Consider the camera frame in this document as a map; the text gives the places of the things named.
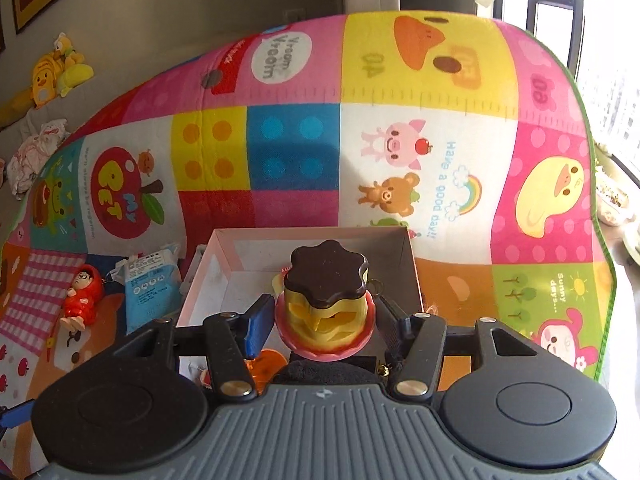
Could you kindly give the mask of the white bowl with plant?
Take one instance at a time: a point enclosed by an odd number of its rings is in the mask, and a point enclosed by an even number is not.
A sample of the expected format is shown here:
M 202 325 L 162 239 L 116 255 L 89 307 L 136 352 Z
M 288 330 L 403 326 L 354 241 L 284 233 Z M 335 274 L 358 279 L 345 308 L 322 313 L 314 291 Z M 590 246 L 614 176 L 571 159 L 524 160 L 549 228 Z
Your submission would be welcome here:
M 596 172 L 597 216 L 607 226 L 619 228 L 634 221 L 628 194 L 601 169 Z

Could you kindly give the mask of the yellow duck plush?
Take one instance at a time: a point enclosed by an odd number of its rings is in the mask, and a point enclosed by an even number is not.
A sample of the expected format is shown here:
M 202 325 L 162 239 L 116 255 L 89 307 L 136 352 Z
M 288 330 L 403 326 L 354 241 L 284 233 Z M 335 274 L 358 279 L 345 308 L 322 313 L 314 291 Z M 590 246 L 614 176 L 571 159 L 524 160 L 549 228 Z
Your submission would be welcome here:
M 30 96 L 35 108 L 45 106 L 58 95 L 56 84 L 58 77 L 64 72 L 64 63 L 53 54 L 43 55 L 32 70 Z

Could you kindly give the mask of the pudding cup toy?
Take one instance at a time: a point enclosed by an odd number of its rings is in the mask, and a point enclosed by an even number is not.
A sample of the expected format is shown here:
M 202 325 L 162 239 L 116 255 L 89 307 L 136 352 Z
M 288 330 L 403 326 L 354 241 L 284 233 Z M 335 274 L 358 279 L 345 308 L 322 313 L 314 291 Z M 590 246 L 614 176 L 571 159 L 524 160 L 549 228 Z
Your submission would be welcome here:
M 272 280 L 281 340 L 314 362 L 348 359 L 371 339 L 375 305 L 367 289 L 368 259 L 337 240 L 300 246 Z

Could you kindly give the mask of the red hooded doll figure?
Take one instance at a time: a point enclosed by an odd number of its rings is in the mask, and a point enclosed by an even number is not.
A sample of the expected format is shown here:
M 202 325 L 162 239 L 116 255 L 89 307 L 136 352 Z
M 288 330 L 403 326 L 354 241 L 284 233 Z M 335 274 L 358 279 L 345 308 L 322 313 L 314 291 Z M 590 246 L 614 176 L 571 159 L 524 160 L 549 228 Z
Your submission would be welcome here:
M 104 296 L 103 278 L 94 266 L 84 264 L 76 272 L 63 301 L 60 324 L 81 332 L 96 322 L 96 309 Z

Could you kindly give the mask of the black plush toy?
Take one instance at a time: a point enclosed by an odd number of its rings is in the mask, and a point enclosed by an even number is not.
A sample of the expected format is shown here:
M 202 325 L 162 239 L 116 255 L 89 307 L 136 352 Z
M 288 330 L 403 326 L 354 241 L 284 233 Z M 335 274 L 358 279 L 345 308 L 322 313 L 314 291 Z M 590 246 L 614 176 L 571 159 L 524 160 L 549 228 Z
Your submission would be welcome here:
M 296 359 L 273 376 L 271 385 L 356 386 L 377 385 L 385 380 L 376 372 L 374 356 L 352 356 L 335 362 Z

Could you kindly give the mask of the pink cardboard box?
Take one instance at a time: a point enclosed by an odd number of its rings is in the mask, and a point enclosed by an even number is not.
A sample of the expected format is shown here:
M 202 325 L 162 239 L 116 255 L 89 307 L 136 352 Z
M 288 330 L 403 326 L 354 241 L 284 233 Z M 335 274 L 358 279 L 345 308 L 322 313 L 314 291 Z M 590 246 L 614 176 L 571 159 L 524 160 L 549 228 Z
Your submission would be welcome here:
M 179 326 L 197 332 L 209 315 L 244 313 L 260 295 L 273 296 L 272 280 L 290 264 L 293 250 L 324 240 L 337 240 L 368 259 L 368 289 L 374 299 L 384 296 L 408 314 L 428 313 L 422 304 L 409 232 L 402 226 L 217 230 L 194 273 Z M 263 349 L 277 350 L 290 362 L 303 359 L 281 340 L 275 325 Z M 386 366 L 385 350 L 375 323 L 371 339 L 355 356 L 374 356 L 378 373 L 380 365 Z

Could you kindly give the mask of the white pink crumpled cloth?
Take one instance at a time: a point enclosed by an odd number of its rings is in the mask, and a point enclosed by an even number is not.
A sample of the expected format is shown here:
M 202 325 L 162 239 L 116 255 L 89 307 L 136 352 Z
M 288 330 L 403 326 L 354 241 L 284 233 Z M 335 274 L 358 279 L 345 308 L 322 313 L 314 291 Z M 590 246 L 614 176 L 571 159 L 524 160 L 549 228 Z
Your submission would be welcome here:
M 21 144 L 6 166 L 9 188 L 17 200 L 26 195 L 44 165 L 69 136 L 67 120 L 55 119 Z

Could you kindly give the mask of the colourful cartoon play mat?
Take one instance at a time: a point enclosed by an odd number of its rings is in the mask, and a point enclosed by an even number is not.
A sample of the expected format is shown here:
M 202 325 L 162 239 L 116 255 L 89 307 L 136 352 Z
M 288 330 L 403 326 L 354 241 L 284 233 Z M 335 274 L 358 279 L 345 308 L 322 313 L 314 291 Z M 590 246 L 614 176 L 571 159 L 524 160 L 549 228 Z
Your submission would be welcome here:
M 40 171 L 1 248 L 6 479 L 603 479 L 615 299 L 584 104 L 528 32 L 442 11 L 284 25 L 114 99 Z M 213 232 L 409 232 L 446 322 L 430 402 L 377 385 L 213 392 L 178 319 Z M 131 256 L 176 243 L 182 306 L 126 332 Z M 60 324 L 84 264 L 104 296 Z

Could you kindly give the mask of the orange pumpkin shell toy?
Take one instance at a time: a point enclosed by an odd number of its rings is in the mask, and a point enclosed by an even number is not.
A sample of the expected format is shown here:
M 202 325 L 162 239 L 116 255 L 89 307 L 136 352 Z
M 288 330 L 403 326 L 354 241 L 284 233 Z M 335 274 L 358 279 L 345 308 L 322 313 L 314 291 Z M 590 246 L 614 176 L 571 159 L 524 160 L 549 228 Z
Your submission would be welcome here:
M 288 359 L 277 350 L 262 349 L 255 359 L 246 360 L 245 365 L 254 380 L 257 392 L 262 394 L 274 375 L 288 365 Z

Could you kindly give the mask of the yellow green plush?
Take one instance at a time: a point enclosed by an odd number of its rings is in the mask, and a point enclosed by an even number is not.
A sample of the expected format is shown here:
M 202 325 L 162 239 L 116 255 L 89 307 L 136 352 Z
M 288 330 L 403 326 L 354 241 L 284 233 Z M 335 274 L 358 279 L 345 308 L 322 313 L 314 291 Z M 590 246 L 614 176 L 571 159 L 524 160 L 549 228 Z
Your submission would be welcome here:
M 61 69 L 56 76 L 56 92 L 61 98 L 94 76 L 93 68 L 85 63 L 85 57 L 74 48 L 64 32 L 55 39 L 53 57 Z

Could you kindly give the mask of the blue tissue pack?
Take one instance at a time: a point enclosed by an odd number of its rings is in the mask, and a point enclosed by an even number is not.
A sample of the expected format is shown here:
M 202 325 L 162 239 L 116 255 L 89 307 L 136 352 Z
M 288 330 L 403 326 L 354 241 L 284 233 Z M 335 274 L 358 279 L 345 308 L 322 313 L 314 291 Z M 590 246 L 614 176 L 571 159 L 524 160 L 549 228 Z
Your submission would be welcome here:
M 156 318 L 179 311 L 182 306 L 180 246 L 168 244 L 143 256 L 122 259 L 108 274 L 125 289 L 126 332 L 134 332 Z

